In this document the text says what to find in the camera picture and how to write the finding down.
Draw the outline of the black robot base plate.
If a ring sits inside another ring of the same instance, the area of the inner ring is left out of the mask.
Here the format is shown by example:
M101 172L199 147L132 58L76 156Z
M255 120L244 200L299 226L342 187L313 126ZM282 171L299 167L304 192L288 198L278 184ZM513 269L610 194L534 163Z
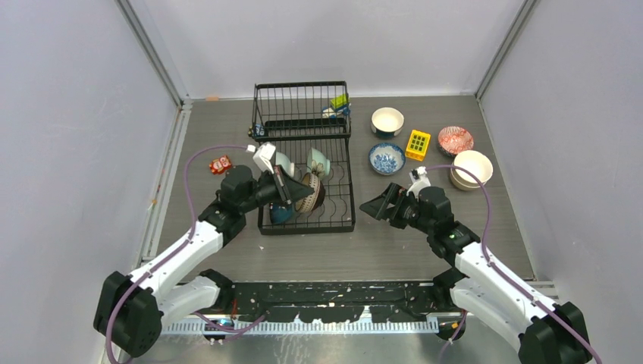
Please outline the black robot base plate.
M356 322L369 313L376 323L420 322L430 314L462 315L447 289L432 281L237 282L224 302L202 315L230 315L244 322Z

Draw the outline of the light blue dotted bowl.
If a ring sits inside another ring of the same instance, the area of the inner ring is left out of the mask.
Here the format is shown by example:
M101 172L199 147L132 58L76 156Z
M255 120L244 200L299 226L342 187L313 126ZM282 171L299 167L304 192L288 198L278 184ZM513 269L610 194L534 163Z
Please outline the light blue dotted bowl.
M295 164L292 163L289 157L282 152L276 152L274 157L275 157L275 164L277 166L281 166L288 176L294 177Z

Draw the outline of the white blue floral bowl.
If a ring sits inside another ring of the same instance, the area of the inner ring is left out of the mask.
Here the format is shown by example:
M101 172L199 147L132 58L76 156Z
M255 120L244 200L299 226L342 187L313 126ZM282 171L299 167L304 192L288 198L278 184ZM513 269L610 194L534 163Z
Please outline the white blue floral bowl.
M368 153L369 164L381 175L389 176L401 171L406 164L404 151L393 143L379 143Z

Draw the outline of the pale green ceramic bowl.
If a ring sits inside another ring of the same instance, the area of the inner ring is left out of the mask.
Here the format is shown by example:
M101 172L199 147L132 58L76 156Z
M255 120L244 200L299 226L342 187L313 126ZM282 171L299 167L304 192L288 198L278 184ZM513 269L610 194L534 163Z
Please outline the pale green ceramic bowl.
M324 180L331 172L331 162L321 151L311 148L307 153L306 170Z

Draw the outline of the teal bowl white inside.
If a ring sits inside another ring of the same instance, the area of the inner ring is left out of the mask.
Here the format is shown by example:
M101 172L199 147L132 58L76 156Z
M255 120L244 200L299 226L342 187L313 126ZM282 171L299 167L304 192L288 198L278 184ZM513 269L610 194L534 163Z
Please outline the teal bowl white inside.
M392 139L400 133L404 121L399 110L391 107L378 108L371 116L371 130L378 138Z

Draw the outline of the brown patterned band bowl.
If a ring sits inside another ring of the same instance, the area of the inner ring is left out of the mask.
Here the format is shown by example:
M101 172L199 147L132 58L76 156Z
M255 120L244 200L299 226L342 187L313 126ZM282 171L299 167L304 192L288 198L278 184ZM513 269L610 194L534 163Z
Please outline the brown patterned band bowl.
M311 187L313 189L313 193L296 202L295 211L299 213L312 212L314 209L316 209L315 206L321 195L323 187L322 181L316 174L308 172L304 174L302 183L306 184L308 187Z

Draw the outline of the beige bowl with brown markings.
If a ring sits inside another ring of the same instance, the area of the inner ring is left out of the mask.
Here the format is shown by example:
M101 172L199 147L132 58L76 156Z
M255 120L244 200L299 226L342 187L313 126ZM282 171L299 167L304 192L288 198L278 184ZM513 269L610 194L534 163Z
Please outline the beige bowl with brown markings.
M457 189L463 190L463 191L473 191L473 190L480 189L480 184L478 184L475 181L471 184L466 180L463 180L462 178L459 177L457 172L458 172L457 169L450 170L450 181Z

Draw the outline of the dark blue glazed bowl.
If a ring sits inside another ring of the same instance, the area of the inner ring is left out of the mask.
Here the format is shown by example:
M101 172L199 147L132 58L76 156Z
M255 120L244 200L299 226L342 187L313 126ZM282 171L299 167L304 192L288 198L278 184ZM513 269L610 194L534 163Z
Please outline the dark blue glazed bowl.
M284 224L294 215L293 205L279 205L272 203L269 206L269 218L272 224Z

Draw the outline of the beige bowl with flower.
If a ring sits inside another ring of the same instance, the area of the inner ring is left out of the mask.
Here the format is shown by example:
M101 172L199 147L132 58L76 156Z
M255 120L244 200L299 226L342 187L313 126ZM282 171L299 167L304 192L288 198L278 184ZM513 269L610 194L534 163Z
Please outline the beige bowl with flower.
M457 174L463 180L469 183L477 182L477 178L482 184L486 184L493 176L494 167L491 160L484 154L467 150L459 153L453 160Z

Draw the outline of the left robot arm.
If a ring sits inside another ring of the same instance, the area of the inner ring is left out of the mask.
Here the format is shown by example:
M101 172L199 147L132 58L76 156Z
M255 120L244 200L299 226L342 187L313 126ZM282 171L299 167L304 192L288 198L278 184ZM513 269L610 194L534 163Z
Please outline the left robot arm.
M222 314L231 308L231 281L213 270L180 286L179 281L205 258L230 243L246 226L246 213L269 204L286 205L313 194L281 166L258 179L245 165L230 169L216 198L193 226L151 262L125 275L111 273L103 282L93 319L107 344L140 357L162 329L203 308Z

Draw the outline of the black wire dish rack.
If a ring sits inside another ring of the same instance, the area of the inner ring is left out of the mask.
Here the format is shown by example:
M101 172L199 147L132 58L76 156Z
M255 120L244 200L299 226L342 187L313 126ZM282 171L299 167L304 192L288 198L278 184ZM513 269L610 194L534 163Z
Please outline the black wire dish rack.
M348 233L355 227L344 80L257 83L249 136L277 148L274 162L315 192L289 207L259 212L263 235Z

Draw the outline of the red white patterned bowl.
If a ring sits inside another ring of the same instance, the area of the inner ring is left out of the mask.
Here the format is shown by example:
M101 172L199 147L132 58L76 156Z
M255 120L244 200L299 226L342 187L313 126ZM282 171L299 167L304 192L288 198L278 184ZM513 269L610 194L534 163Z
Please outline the red white patterned bowl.
M471 133L460 126L444 127L438 133L438 150L449 157L472 150L475 141Z

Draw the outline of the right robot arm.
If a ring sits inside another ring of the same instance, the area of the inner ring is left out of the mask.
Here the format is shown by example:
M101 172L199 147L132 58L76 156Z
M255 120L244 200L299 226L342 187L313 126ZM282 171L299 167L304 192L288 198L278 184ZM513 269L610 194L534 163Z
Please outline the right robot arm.
M580 309L540 293L483 248L479 236L455 219L440 187L413 193L390 184L360 209L393 227L426 234L433 253L450 265L434 278L436 307L472 313L512 346L521 363L588 363L595 358L586 347Z

